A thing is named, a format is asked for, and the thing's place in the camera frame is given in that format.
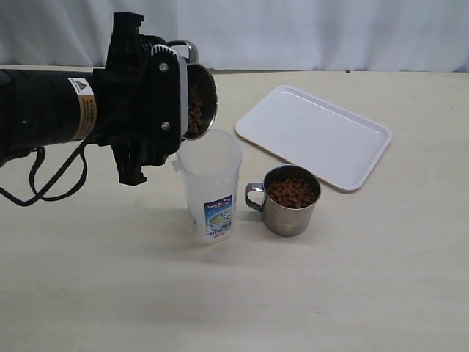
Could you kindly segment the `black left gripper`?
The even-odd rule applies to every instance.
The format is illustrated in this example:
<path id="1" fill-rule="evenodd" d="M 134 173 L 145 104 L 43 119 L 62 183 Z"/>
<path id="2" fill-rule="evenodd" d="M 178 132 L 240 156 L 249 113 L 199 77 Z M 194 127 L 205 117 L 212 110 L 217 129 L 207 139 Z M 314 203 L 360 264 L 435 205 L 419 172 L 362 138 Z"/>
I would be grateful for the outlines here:
<path id="1" fill-rule="evenodd" d="M 151 131 L 149 110 L 151 49 L 168 41 L 139 34 L 143 21 L 144 16 L 138 13 L 113 14 L 105 67 L 93 73 L 100 86 L 99 117 L 93 136 L 100 144 L 111 145 L 119 183 L 126 186 L 145 183 L 147 178 L 141 168 L 162 166 L 168 158 L 161 152 L 168 149 Z"/>

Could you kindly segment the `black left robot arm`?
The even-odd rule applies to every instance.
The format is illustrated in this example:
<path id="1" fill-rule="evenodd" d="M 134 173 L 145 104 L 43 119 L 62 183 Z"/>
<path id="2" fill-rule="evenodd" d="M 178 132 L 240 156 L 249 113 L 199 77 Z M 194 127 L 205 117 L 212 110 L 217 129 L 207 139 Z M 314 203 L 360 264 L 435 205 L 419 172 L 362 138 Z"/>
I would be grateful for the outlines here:
<path id="1" fill-rule="evenodd" d="M 1 72 L 1 162 L 78 142 L 110 147 L 119 182 L 137 186 L 188 129 L 188 63 L 144 18 L 117 12 L 106 64 L 90 72 Z"/>

